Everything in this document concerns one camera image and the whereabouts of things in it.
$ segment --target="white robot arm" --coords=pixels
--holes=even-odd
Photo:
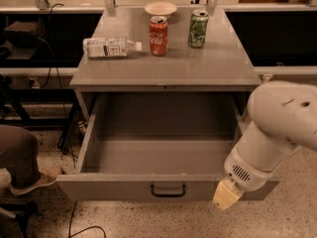
[[[251,94],[247,109],[252,122],[225,161],[225,177],[213,198],[221,210],[245,191],[262,187],[300,146],[317,151],[316,86],[264,83]]]

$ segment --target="shoe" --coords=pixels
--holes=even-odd
[[[32,190],[38,187],[50,186],[56,182],[57,176],[62,174],[62,169],[49,168],[49,169],[41,171],[40,173],[41,173],[41,177],[36,183],[26,188],[15,188],[11,186],[10,188],[11,193],[13,193],[14,195],[23,195],[23,194],[31,192]]]

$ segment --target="drawer handle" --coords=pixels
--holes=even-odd
[[[165,193],[156,193],[155,186],[151,184],[151,194],[155,197],[183,197],[186,194],[186,185],[183,184],[181,188],[181,193],[179,194],[165,194]]]

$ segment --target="floor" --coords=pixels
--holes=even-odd
[[[66,155],[56,147],[61,131],[33,133],[40,143],[40,167],[62,166],[72,174],[79,149],[76,130],[67,141]],[[5,170],[0,171],[0,190],[7,201],[36,203],[38,214],[31,215],[27,229],[32,238],[98,238],[105,237],[103,232],[108,238],[313,238],[317,237],[316,167],[317,155],[303,149],[280,165],[276,175],[281,183],[264,201],[240,201],[224,212],[211,200],[73,202],[57,184],[15,198],[7,191],[10,179]],[[94,228],[75,235],[90,227]],[[0,237],[23,236],[17,222],[0,214]]]

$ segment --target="white bottle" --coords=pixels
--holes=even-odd
[[[89,58],[126,57],[142,50],[142,43],[129,41],[125,37],[101,37],[84,39],[83,51]]]

